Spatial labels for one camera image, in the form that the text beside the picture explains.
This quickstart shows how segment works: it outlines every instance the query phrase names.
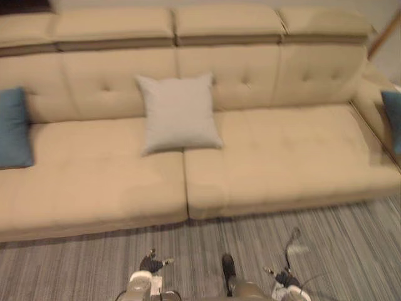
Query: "gray pillow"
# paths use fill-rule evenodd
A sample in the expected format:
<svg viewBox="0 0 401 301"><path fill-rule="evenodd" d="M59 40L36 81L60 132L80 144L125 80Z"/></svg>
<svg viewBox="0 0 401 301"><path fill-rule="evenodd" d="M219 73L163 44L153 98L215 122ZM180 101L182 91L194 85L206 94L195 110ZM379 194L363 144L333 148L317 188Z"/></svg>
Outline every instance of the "gray pillow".
<svg viewBox="0 0 401 301"><path fill-rule="evenodd" d="M157 81L137 76L145 99L143 155L181 147L222 147L213 119L212 75Z"/></svg>

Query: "pillow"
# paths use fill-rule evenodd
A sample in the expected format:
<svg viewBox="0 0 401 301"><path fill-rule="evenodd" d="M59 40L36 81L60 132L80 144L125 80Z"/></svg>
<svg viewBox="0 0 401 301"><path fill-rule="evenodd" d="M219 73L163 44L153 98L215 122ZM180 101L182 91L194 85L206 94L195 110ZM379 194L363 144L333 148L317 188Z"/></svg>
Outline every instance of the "pillow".
<svg viewBox="0 0 401 301"><path fill-rule="evenodd" d="M213 119L212 75L157 81L137 76L145 99L143 155L181 147L222 147Z"/></svg>
<svg viewBox="0 0 401 301"><path fill-rule="evenodd" d="M0 91L0 168L32 165L24 90Z"/></svg>
<svg viewBox="0 0 401 301"><path fill-rule="evenodd" d="M382 91L382 98L393 132L394 153L401 155L401 93Z"/></svg>

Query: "striped carpet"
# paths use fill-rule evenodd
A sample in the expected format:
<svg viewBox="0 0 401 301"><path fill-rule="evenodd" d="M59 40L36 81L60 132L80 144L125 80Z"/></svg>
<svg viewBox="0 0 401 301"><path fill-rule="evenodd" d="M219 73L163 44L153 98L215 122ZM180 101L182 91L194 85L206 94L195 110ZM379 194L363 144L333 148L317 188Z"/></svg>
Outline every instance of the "striped carpet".
<svg viewBox="0 0 401 301"><path fill-rule="evenodd" d="M220 257L230 251L237 274L271 291L263 266L284 266L290 249L313 300L401 300L401 201L367 203L212 221L188 221L70 238L0 244L0 300L114 300L151 247L174 257L164 289L185 299L224 295Z"/></svg>

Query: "wall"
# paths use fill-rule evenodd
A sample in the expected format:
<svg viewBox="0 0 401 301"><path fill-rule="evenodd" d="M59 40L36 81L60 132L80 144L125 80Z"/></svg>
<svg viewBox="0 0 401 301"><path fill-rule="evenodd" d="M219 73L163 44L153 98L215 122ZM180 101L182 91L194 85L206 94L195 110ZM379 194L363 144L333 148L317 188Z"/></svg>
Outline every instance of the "wall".
<svg viewBox="0 0 401 301"><path fill-rule="evenodd" d="M259 2L266 3L273 8L286 5L316 5L336 6L347 9L356 9L363 13L381 32L390 21L393 13L400 5L400 0L50 0L56 10L75 9L82 7L107 6L179 6L192 3L228 3L228 2ZM388 41L373 57L373 63L386 76L401 85L401 29L391 35Z"/></svg>

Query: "carpet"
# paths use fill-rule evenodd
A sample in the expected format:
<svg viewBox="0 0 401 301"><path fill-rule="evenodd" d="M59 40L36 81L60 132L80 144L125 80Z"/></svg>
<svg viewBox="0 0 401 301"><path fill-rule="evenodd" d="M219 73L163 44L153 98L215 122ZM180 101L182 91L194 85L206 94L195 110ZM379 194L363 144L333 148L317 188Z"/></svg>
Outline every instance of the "carpet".
<svg viewBox="0 0 401 301"><path fill-rule="evenodd" d="M149 249L175 262L160 274L164 289L184 299L223 296L221 255L229 251L237 275L270 293L263 271L284 267L293 227L301 237L289 250L292 270L312 300L399 301L399 196L321 209L257 214L167 226L0 244L0 300L113 301Z"/></svg>

